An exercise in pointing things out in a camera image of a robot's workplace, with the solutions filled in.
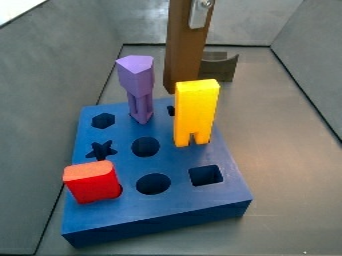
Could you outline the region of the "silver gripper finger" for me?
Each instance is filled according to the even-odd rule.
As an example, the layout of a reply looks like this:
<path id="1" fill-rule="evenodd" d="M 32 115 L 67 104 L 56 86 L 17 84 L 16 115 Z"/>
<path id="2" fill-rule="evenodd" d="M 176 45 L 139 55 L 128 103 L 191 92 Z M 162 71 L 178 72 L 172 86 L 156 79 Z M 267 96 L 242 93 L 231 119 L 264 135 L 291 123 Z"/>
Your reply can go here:
<path id="1" fill-rule="evenodd" d="M 191 0 L 188 27 L 200 29 L 206 26 L 208 12 L 214 7 L 214 0 Z"/>

